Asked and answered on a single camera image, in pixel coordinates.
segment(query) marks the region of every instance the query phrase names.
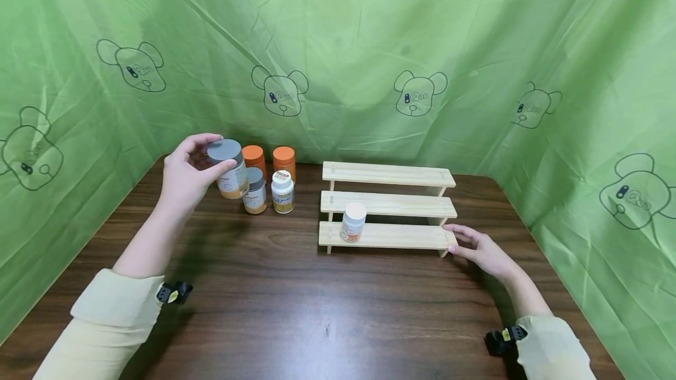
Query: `bottle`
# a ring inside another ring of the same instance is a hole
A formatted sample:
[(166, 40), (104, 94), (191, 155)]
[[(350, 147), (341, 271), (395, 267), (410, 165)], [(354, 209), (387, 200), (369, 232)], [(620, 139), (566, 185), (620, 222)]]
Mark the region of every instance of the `bottle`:
[(287, 171), (272, 174), (272, 206), (280, 215), (293, 210), (293, 180)]
[(340, 226), (340, 237), (347, 242), (357, 242), (361, 237), (366, 221), (366, 207), (362, 203), (351, 202), (345, 206), (343, 224)]
[(250, 215), (259, 215), (268, 208), (263, 172), (258, 167), (248, 167), (246, 177), (249, 178), (249, 192), (242, 199), (244, 210)]
[(231, 168), (218, 178), (218, 189), (221, 190), (223, 197), (239, 199), (249, 192), (249, 180), (246, 178), (246, 166), (239, 142), (235, 140), (212, 142), (207, 147), (207, 156), (214, 165), (231, 158), (237, 162), (235, 168)]
[(277, 147), (272, 152), (272, 163), (276, 171), (287, 171), (295, 184), (295, 152), (290, 147)]
[(246, 167), (258, 167), (263, 172), (263, 179), (268, 179), (268, 173), (265, 169), (265, 157), (263, 149), (258, 145), (247, 145), (242, 148), (244, 155), (244, 164)]

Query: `wooden table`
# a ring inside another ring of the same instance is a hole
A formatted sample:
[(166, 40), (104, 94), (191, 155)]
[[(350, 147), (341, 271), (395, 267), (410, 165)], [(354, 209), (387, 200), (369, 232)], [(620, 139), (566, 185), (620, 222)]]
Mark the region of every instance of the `wooden table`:
[[(195, 290), (186, 305), (162, 311), (123, 379), (525, 379), (516, 363), (489, 357), (484, 346), (486, 332), (514, 322), (494, 279), (436, 251), (334, 247), (326, 255), (317, 227), (326, 220), (319, 198), (328, 183), (320, 165), (299, 165), (298, 180), (288, 215), (268, 208), (249, 216), (240, 202), (209, 190), (168, 273)], [(599, 380), (622, 379), (498, 184), (455, 180), (446, 195), (457, 222), (492, 235), (533, 277), (582, 341)], [(150, 214), (160, 185), (159, 162), (0, 349), (0, 379), (31, 378), (77, 296), (99, 269), (114, 264)]]

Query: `sleeve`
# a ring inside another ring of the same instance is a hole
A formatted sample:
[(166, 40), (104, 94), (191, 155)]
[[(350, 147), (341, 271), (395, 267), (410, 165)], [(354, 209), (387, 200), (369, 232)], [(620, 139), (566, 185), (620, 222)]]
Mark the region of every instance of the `sleeve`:
[(568, 323), (557, 317), (522, 317), (528, 336), (516, 342), (528, 380), (596, 380), (590, 357)]
[(75, 302), (73, 320), (33, 377), (114, 380), (148, 339), (164, 277), (132, 279), (101, 270)]

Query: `wooden spice rack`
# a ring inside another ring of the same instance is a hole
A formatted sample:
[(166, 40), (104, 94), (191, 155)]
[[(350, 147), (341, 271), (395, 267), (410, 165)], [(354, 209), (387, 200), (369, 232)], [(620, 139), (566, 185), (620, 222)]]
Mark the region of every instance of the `wooden spice rack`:
[[(446, 188), (455, 187), (448, 169), (324, 162), (322, 179), (330, 181), (330, 190), (322, 192), (320, 206), (322, 212), (329, 213), (329, 221), (319, 223), (319, 245), (326, 246), (326, 254), (331, 253), (331, 247), (345, 246), (437, 250), (445, 257), (448, 247), (457, 244), (455, 235), (441, 227), (446, 220), (458, 216), (451, 199), (443, 197)], [(428, 195), (334, 191), (338, 181), (418, 185), (427, 187)], [(427, 217), (430, 225), (366, 223), (359, 241), (343, 241), (341, 223), (333, 221), (333, 214), (345, 211), (350, 202), (364, 204), (368, 215)]]

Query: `black clip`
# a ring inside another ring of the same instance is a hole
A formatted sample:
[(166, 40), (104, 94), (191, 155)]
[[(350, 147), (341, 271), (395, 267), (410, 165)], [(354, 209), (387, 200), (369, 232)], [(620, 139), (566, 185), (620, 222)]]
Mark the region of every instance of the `black clip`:
[(521, 326), (506, 327), (504, 330), (491, 331), (484, 337), (488, 353), (493, 357), (502, 357), (507, 352), (510, 352), (516, 345), (517, 341), (528, 336), (528, 332)]
[(192, 291), (192, 285), (178, 281), (174, 285), (164, 283), (157, 292), (157, 300), (164, 304), (183, 305)]

